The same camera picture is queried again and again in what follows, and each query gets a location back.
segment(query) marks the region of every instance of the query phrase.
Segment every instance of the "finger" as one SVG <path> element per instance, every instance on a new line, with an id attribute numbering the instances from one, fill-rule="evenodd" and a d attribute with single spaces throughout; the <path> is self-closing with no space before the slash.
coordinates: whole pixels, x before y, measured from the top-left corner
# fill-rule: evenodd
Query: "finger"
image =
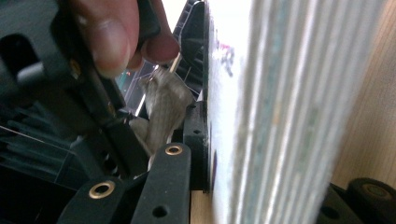
<path id="1" fill-rule="evenodd" d="M 136 51 L 134 53 L 134 56 L 132 57 L 132 59 L 128 62 L 128 66 L 127 68 L 137 71 L 139 70 L 139 68 L 141 68 L 143 66 L 143 57 L 140 53 L 140 51 Z"/>
<path id="2" fill-rule="evenodd" d="M 115 77 L 127 66 L 137 45 L 135 0 L 70 0 L 78 27 L 98 72 Z"/>
<path id="3" fill-rule="evenodd" d="M 168 63 L 176 58 L 180 47 L 169 28 L 163 2 L 161 0 L 151 0 L 151 4 L 160 22 L 161 32 L 147 40 L 143 44 L 141 52 L 144 58 L 153 63 Z"/>

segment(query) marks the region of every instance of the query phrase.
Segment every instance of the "crumpled paper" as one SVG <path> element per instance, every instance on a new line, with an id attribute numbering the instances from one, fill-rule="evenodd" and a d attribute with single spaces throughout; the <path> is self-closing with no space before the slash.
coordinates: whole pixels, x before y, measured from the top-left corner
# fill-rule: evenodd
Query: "crumpled paper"
<path id="1" fill-rule="evenodd" d="M 148 155 L 152 156 L 168 143 L 173 131 L 182 124 L 186 107 L 194 102 L 194 98 L 178 75 L 160 66 L 139 84 L 146 94 L 149 120 L 132 119 L 130 126 Z"/>

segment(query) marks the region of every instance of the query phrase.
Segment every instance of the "wooden surface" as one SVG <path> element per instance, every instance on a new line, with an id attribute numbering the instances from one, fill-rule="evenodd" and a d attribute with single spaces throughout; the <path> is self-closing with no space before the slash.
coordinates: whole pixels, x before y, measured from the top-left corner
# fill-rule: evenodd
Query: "wooden surface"
<path id="1" fill-rule="evenodd" d="M 191 224 L 213 223 L 211 195 L 200 190 L 191 192 Z"/>
<path id="2" fill-rule="evenodd" d="M 371 177 L 396 188 L 396 0 L 385 4 L 332 182 L 344 188 L 356 177 Z"/>

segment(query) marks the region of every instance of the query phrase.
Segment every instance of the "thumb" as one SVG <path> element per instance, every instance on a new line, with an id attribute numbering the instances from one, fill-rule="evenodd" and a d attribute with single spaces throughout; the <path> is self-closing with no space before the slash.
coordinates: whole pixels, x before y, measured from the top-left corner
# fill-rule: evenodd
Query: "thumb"
<path id="1" fill-rule="evenodd" d="M 79 30 L 98 72 L 116 77 L 136 48 L 139 17 L 136 1 L 70 0 Z"/>

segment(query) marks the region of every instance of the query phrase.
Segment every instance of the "black plastic bracket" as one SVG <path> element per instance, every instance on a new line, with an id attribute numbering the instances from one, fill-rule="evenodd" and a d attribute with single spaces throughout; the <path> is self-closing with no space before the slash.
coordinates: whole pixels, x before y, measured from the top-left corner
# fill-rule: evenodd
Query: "black plastic bracket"
<path id="1" fill-rule="evenodd" d="M 165 145 L 138 178 L 103 176 L 82 186 L 58 223 L 189 223 L 190 168 L 187 146 Z"/>
<path id="2" fill-rule="evenodd" d="M 183 143 L 191 149 L 191 190 L 210 189 L 210 152 L 207 139 L 206 101 L 189 105 L 184 120 Z"/>

